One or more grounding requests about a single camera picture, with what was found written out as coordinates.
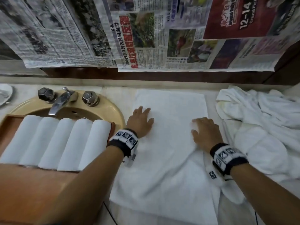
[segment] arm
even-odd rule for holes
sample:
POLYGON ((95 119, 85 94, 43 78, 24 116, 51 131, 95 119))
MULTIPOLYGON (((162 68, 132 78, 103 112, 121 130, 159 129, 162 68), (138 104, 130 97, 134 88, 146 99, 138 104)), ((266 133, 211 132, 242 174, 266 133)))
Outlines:
MULTIPOLYGON (((152 127, 154 119, 147 122, 150 108, 134 110, 126 128, 145 136, 152 127)), ((108 146, 60 193, 55 202, 35 223, 35 225, 60 223, 92 224, 124 158, 123 152, 115 146, 108 146)))
MULTIPOLYGON (((200 118, 199 133, 192 130, 195 143, 208 154, 213 146, 223 143, 219 126, 213 120, 200 118)), ((266 225, 299 224, 300 199, 269 179, 250 164, 234 166, 230 175, 266 225)))

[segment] white plate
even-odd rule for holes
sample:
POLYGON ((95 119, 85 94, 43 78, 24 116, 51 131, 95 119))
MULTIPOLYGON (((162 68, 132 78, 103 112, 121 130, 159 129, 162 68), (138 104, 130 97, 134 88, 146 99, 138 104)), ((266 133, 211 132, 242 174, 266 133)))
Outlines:
POLYGON ((0 106, 2 106, 4 103, 9 101, 9 99, 13 95, 13 87, 8 84, 0 84, 0 90, 6 91, 6 93, 8 94, 7 98, 4 98, 3 101, 0 101, 0 106))

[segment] wooden tray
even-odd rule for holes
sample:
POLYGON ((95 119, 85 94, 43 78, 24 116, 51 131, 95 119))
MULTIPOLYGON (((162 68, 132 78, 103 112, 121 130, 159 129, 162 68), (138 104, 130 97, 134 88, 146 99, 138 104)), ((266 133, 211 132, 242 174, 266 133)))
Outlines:
MULTIPOLYGON (((0 155, 24 116, 6 115, 0 125, 0 155)), ((111 122, 109 138, 114 134, 111 122)), ((0 224, 32 224, 50 206, 76 172, 42 170, 0 163, 0 224)))

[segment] black wristband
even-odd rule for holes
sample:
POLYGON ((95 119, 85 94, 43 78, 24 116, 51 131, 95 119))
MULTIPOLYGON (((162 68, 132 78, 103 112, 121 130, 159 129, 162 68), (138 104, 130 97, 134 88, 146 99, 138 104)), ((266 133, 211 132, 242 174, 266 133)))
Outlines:
POLYGON ((119 130, 109 140, 107 146, 118 147, 125 156, 131 156, 131 150, 137 146, 138 138, 136 133, 130 129, 119 130))
POLYGON ((225 143, 216 144, 210 151, 212 164, 224 176, 230 175, 232 167, 248 163, 246 156, 238 149, 225 143))

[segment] faucet spout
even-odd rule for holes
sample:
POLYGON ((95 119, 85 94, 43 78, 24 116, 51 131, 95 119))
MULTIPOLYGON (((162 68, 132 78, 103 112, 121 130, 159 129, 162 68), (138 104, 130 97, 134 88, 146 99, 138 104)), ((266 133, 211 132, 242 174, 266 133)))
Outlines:
POLYGON ((51 109, 49 110, 49 115, 56 117, 58 111, 60 111, 68 102, 76 101, 78 99, 78 92, 70 91, 67 87, 63 87, 66 91, 61 94, 53 103, 51 109))

